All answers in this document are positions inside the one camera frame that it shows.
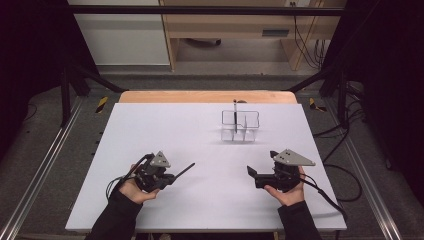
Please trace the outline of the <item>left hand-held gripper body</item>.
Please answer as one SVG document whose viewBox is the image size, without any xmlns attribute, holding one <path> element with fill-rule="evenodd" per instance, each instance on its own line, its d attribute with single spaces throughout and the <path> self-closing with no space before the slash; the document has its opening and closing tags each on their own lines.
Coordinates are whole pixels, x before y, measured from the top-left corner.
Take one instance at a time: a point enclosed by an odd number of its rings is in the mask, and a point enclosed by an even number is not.
<svg viewBox="0 0 424 240">
<path fill-rule="evenodd" d="M 163 175 L 166 174 L 166 169 L 169 167 L 170 163 L 162 151 L 157 154 L 146 154 L 136 164 L 134 171 L 137 186 L 145 192 L 164 189 L 167 180 L 163 179 Z"/>
</svg>

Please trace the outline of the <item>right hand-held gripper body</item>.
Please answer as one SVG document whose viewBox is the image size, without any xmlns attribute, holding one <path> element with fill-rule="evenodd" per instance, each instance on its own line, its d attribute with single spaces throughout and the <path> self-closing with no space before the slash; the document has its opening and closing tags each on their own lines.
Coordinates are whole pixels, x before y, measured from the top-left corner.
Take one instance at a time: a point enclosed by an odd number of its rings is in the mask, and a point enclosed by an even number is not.
<svg viewBox="0 0 424 240">
<path fill-rule="evenodd" d="M 265 185 L 274 187 L 277 190 L 287 192 L 294 188 L 300 179 L 300 166 L 315 166 L 316 163 L 290 149 L 286 149 L 274 158 L 273 172 L 270 174 L 260 174 L 257 172 L 254 178 L 255 186 L 263 188 Z"/>
</svg>

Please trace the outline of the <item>thin black pen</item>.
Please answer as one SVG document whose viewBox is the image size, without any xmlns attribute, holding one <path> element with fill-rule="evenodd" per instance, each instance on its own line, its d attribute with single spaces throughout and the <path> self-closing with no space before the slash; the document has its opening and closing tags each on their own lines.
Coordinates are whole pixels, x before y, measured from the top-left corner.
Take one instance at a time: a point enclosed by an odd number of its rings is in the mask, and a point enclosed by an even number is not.
<svg viewBox="0 0 424 240">
<path fill-rule="evenodd" d="M 184 173 L 186 173 L 188 170 L 190 170 L 194 166 L 195 166 L 195 163 L 192 163 L 189 166 L 187 166 L 185 169 L 183 169 L 181 172 L 175 175 L 175 179 L 178 179 L 180 176 L 182 176 Z"/>
</svg>

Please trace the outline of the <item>clear acrylic organizer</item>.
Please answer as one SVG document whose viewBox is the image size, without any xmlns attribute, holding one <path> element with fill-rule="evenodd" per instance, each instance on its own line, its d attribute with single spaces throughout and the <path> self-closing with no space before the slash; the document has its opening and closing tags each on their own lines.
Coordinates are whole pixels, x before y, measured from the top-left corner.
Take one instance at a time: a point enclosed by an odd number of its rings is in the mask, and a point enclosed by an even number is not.
<svg viewBox="0 0 424 240">
<path fill-rule="evenodd" d="M 233 110 L 221 112 L 221 140 L 233 142 L 254 142 L 260 127 L 258 111 L 238 111 L 238 133 L 234 133 Z"/>
</svg>

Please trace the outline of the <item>person's right hand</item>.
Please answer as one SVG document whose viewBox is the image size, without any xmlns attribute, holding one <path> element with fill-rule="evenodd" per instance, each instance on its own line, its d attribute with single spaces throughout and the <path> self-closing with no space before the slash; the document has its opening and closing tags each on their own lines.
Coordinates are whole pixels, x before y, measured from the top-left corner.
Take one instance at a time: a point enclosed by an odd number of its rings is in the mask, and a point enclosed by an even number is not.
<svg viewBox="0 0 424 240">
<path fill-rule="evenodd" d="M 304 184 L 302 182 L 299 182 L 294 188 L 287 192 L 281 192 L 269 185 L 265 185 L 264 189 L 282 206 L 291 206 L 305 200 Z"/>
</svg>

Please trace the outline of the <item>person's left hand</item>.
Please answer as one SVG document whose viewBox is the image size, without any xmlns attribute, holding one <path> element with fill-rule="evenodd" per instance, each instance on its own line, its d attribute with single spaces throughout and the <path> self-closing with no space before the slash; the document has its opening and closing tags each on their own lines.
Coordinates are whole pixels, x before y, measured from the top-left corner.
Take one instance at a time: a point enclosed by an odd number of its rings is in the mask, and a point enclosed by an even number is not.
<svg viewBox="0 0 424 240">
<path fill-rule="evenodd" d="M 157 197 L 159 189 L 151 192 L 142 191 L 134 179 L 126 180 L 120 187 L 119 192 L 136 204 L 142 204 L 145 201 L 153 200 Z"/>
</svg>

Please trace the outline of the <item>yellow black tape marker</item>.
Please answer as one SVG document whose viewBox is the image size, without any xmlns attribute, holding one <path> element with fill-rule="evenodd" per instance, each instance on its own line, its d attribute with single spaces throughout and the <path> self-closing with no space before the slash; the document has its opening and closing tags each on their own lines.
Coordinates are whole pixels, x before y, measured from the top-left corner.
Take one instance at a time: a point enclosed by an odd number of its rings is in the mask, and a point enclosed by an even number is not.
<svg viewBox="0 0 424 240">
<path fill-rule="evenodd" d="M 100 99 L 99 103 L 98 103 L 98 106 L 97 106 L 97 108 L 95 110 L 95 113 L 101 113 L 102 110 L 104 109 L 107 101 L 108 101 L 108 97 L 107 96 L 102 97 Z"/>
<path fill-rule="evenodd" d="M 317 111 L 320 111 L 320 112 L 327 112 L 327 108 L 317 106 L 316 103 L 315 103 L 315 100 L 313 98 L 309 98 L 309 106 L 310 106 L 310 109 L 312 109 L 312 110 L 317 110 Z"/>
</svg>

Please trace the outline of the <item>light wooden table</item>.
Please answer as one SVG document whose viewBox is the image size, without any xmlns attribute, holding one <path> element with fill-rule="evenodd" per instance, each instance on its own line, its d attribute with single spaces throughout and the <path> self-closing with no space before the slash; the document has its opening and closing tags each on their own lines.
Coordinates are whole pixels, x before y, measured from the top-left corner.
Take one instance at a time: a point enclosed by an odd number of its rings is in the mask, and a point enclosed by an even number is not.
<svg viewBox="0 0 424 240">
<path fill-rule="evenodd" d="M 247 103 L 297 103 L 297 99 L 292 92 L 268 90 L 125 91 L 121 94 L 119 103 L 232 103 L 233 100 L 242 100 Z"/>
</svg>

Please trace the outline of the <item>black metal stand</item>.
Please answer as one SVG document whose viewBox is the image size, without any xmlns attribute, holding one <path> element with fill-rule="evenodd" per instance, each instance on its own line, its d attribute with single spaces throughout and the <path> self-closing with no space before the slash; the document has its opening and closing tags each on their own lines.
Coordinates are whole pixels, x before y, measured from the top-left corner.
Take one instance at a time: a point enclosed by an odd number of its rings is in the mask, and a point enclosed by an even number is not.
<svg viewBox="0 0 424 240">
<path fill-rule="evenodd" d="M 337 95 L 337 120 L 341 126 L 345 129 L 348 128 L 348 118 L 346 109 L 346 96 L 348 89 L 347 75 L 344 73 L 342 67 L 331 65 L 320 70 L 318 73 L 311 77 L 303 80 L 302 82 L 288 88 L 289 92 L 296 93 L 301 89 L 323 80 L 323 83 L 319 89 L 319 94 L 322 97 L 330 97 L 335 91 Z"/>
<path fill-rule="evenodd" d="M 78 64 L 67 64 L 60 74 L 62 127 L 64 127 L 71 118 L 70 88 L 73 88 L 78 96 L 87 96 L 90 92 L 90 87 L 86 83 L 86 79 L 91 79 L 115 93 L 125 92 L 124 88 L 106 80 L 95 71 L 88 70 Z"/>
</svg>

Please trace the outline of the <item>beige wooden desk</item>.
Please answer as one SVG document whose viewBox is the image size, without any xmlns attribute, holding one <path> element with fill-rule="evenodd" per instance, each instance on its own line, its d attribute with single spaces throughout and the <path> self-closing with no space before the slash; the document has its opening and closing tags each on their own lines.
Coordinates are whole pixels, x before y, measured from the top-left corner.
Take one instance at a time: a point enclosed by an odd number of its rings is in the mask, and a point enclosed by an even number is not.
<svg viewBox="0 0 424 240">
<path fill-rule="evenodd" d="M 347 0 L 159 0 L 162 6 L 242 6 L 343 8 Z M 337 16 L 269 15 L 165 15 L 167 38 L 178 39 L 277 39 L 292 70 L 306 59 L 306 46 L 313 40 L 331 40 Z M 263 29 L 288 29 L 285 38 L 263 37 Z"/>
</svg>

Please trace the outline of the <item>white cabinet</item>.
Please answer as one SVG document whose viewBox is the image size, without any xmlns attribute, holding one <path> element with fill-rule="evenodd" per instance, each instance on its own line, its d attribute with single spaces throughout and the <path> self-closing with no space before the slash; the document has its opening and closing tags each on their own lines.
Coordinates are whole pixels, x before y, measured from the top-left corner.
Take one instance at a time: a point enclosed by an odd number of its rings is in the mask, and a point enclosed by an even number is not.
<svg viewBox="0 0 424 240">
<path fill-rule="evenodd" d="M 96 65 L 169 65 L 160 15 L 76 14 Z"/>
</svg>

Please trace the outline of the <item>black curtain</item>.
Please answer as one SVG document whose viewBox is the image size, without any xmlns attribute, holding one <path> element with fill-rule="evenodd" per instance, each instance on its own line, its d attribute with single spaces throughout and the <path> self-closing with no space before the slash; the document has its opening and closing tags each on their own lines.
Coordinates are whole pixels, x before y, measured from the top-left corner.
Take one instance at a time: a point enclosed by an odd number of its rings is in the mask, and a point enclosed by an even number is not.
<svg viewBox="0 0 424 240">
<path fill-rule="evenodd" d="M 424 0 L 347 0 L 325 64 L 364 87 L 386 156 L 424 206 Z"/>
<path fill-rule="evenodd" d="M 0 160 L 10 149 L 30 99 L 60 85 L 64 64 L 55 39 L 76 63 L 95 73 L 75 16 L 57 11 L 68 0 L 0 0 Z"/>
</svg>

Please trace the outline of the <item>black metal crossbar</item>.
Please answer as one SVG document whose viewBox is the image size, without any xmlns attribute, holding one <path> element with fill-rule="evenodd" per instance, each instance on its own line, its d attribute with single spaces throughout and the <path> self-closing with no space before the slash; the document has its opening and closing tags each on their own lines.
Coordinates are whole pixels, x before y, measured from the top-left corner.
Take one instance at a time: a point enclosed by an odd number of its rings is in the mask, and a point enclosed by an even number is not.
<svg viewBox="0 0 424 240">
<path fill-rule="evenodd" d="M 75 14 L 342 16 L 344 8 L 70 5 Z"/>
</svg>

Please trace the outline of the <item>aluminium floor rail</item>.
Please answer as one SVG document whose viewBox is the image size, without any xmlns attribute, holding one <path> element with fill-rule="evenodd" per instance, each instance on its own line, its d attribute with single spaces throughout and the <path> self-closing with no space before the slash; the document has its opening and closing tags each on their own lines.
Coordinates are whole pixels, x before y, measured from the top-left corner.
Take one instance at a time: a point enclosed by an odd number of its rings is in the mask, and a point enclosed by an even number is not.
<svg viewBox="0 0 424 240">
<path fill-rule="evenodd" d="M 334 100 L 325 98 L 325 104 L 335 124 L 337 120 L 337 104 Z M 362 195 L 367 199 L 372 213 L 386 240 L 402 240 L 388 205 L 381 194 L 382 187 L 377 186 L 376 179 L 386 172 L 386 162 L 374 137 L 368 130 L 365 112 L 359 100 L 349 100 L 346 105 L 348 128 L 339 129 L 341 137 L 332 153 L 325 156 L 327 164 L 336 163 L 334 152 L 343 150 L 350 162 L 354 176 L 358 179 Z"/>
<path fill-rule="evenodd" d="M 81 107 L 85 99 L 77 97 L 71 108 L 71 115 L 64 126 L 59 128 L 52 144 L 45 154 L 40 166 L 35 175 L 31 179 L 26 191 L 21 197 L 13 214 L 8 219 L 2 230 L 0 231 L 0 240 L 14 240 L 29 214 L 47 176 L 49 175 L 52 166 L 54 165 L 63 145 L 65 144 L 72 127 L 78 118 Z"/>
</svg>

